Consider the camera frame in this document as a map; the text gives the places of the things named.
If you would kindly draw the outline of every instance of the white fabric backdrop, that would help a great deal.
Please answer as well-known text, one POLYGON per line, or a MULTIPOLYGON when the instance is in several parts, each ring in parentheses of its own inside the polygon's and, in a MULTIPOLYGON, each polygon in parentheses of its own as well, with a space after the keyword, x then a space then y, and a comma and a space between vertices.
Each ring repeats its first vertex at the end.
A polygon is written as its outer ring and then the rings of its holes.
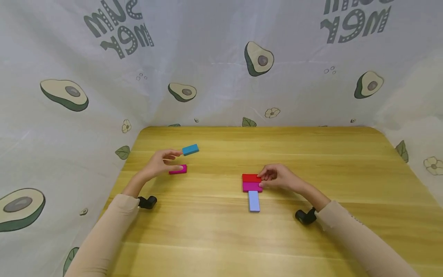
POLYGON ((0 198, 45 196, 35 221, 0 232, 1 276, 63 275, 150 125, 374 126, 404 141, 402 157, 443 205, 439 0, 0 3, 0 198), (260 76, 248 71, 249 41, 274 58, 260 76), (356 98, 367 71, 383 83, 356 98), (56 85, 46 96, 44 80, 78 85, 87 107, 51 99, 66 95, 56 85), (195 97, 177 101, 169 83, 195 97))

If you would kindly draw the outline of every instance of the toy block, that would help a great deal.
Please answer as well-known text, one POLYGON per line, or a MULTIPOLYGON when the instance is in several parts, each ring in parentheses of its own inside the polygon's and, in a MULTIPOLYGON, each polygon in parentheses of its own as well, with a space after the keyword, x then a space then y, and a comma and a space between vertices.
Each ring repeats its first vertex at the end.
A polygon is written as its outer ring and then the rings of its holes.
POLYGON ((185 164, 181 164, 181 166, 183 166, 182 170, 177 170, 177 171, 169 171, 169 174, 180 174, 180 173, 186 173, 188 171, 188 166, 185 164))
POLYGON ((262 192, 263 188, 258 186, 258 182, 243 182, 243 192, 258 191, 262 192))
POLYGON ((249 211, 258 213, 260 212, 260 203, 258 202, 258 191, 249 191, 249 211))
POLYGON ((261 182, 261 179, 257 177, 257 174, 242 174, 243 182, 261 182))
POLYGON ((186 146, 183 149, 183 155, 187 156, 190 154, 194 154, 198 152, 198 146, 196 144, 190 145, 190 146, 186 146))

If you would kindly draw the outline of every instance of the pink block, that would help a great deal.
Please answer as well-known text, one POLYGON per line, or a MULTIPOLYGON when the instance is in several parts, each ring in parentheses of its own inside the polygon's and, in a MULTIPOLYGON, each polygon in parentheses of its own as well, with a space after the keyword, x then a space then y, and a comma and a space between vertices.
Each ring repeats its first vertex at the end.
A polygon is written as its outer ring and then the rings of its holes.
POLYGON ((262 192, 263 188, 258 186, 258 182, 243 182, 243 192, 258 191, 262 192))
POLYGON ((180 173, 186 173, 188 171, 188 167, 185 164, 181 164, 183 166, 182 170, 178 171, 169 171, 169 174, 180 174, 180 173))

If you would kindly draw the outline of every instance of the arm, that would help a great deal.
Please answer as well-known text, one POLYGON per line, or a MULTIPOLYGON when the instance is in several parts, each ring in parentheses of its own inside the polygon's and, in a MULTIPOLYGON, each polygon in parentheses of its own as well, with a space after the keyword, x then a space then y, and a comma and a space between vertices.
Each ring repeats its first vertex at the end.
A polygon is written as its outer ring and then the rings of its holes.
POLYGON ((123 235, 137 215, 137 197, 144 184, 162 172, 181 170, 181 166, 166 165, 169 161, 164 160, 173 160, 181 154, 181 151, 171 149, 157 151, 148 164, 131 178, 84 240, 65 277, 106 276, 123 235))
POLYGON ((323 230, 340 241, 371 277, 418 277, 389 245, 345 208, 281 164, 271 164, 258 175, 261 187, 281 187, 301 194, 316 209, 323 230))

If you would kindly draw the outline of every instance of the hand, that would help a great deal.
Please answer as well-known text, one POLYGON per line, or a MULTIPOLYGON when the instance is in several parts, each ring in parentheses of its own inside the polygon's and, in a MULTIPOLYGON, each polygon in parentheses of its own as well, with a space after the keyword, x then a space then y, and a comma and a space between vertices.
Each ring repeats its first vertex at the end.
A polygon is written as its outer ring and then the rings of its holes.
POLYGON ((168 165, 171 162, 170 160, 175 160, 176 157, 182 154, 183 151, 174 149, 156 151, 139 173, 146 180, 149 180, 163 172, 182 170, 183 166, 181 165, 168 165))
POLYGON ((267 164, 257 175, 261 178, 260 187, 280 187, 301 193, 309 184, 292 173, 282 164, 267 164))

